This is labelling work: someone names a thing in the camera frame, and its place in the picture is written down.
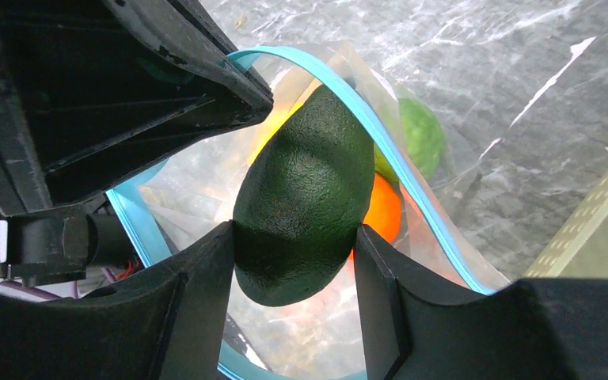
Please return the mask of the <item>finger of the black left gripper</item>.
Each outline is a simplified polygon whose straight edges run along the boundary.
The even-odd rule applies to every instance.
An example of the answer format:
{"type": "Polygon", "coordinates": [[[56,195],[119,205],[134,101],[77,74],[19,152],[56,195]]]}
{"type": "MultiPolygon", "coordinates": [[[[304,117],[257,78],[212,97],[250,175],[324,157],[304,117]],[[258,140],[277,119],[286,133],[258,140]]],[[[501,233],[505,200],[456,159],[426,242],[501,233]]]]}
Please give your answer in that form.
{"type": "Polygon", "coordinates": [[[272,110],[198,1],[0,1],[0,209],[81,203],[272,110]]]}

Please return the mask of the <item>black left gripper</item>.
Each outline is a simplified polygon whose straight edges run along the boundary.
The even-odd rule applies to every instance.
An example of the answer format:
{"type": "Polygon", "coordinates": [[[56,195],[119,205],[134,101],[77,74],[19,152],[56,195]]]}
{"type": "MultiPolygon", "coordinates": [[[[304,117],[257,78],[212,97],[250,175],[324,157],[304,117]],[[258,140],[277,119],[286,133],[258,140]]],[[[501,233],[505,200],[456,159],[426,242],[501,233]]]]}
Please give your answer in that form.
{"type": "MultiPolygon", "coordinates": [[[[103,193],[31,214],[0,212],[1,279],[62,283],[134,257],[103,193]]],[[[234,226],[223,222],[84,298],[0,294],[0,379],[213,379],[233,270],[234,226]]]]}

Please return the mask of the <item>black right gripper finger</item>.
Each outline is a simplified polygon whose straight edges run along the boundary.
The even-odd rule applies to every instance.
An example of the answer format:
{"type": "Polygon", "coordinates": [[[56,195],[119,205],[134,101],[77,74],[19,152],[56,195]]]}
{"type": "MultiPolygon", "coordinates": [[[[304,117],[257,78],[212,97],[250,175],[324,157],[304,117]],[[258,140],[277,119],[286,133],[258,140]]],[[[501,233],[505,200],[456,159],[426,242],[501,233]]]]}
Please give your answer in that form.
{"type": "Polygon", "coordinates": [[[485,296],[357,231],[370,379],[608,379],[608,279],[529,278],[485,296]]]}

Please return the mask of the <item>orange fruit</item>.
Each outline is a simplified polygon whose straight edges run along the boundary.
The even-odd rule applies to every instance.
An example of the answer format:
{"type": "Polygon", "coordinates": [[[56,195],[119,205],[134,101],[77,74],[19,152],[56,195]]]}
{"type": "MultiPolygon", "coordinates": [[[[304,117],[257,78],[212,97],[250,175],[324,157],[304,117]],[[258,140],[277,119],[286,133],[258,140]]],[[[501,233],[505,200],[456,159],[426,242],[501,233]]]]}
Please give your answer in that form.
{"type": "Polygon", "coordinates": [[[389,243],[395,242],[401,229],[401,197],[380,174],[374,174],[369,209],[363,224],[371,227],[389,243]]]}

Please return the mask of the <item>dark green avocado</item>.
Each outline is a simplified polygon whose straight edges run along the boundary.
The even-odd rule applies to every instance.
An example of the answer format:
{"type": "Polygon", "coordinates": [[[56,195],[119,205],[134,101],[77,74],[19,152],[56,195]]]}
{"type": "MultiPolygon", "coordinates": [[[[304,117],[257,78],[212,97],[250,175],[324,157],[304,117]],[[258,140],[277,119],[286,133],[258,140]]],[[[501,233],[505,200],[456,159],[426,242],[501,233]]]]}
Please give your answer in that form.
{"type": "Polygon", "coordinates": [[[341,99],[317,87],[270,138],[234,205],[236,278],[263,306],[324,289],[344,266],[368,211],[374,144],[341,99]]]}

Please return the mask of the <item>green custard apple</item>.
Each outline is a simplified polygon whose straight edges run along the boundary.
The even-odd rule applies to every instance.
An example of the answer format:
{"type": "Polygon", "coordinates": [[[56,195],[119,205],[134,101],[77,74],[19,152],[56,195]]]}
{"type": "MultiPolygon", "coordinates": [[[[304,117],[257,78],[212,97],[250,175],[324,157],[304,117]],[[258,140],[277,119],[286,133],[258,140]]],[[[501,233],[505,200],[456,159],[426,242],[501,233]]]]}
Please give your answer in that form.
{"type": "Polygon", "coordinates": [[[375,110],[393,142],[406,149],[425,179],[437,170],[445,135],[435,114],[417,99],[402,97],[382,102],[375,110]]]}

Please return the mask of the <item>clear zip bag blue zipper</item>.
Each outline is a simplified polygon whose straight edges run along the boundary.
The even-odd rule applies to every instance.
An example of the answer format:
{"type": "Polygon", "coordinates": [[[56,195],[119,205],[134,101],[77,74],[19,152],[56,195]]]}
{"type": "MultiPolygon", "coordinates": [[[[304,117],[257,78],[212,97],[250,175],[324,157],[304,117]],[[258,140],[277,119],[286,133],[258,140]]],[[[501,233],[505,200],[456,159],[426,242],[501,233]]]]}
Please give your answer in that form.
{"type": "MultiPolygon", "coordinates": [[[[371,69],[345,42],[259,46],[230,58],[241,69],[254,68],[263,76],[274,95],[273,109],[305,102],[318,86],[330,85],[370,124],[378,141],[377,173],[402,202],[401,229],[390,243],[394,248],[483,295],[507,285],[507,278],[472,247],[447,214],[477,170],[478,158],[467,141],[442,127],[445,147],[439,166],[425,179],[378,118],[375,110],[382,102],[416,99],[405,87],[371,69]]],[[[254,127],[204,139],[108,191],[145,267],[180,252],[230,218],[252,165],[246,158],[254,127]]],[[[290,306],[260,306],[233,284],[218,370],[231,379],[364,379],[353,264],[347,260],[324,290],[290,306]]]]}

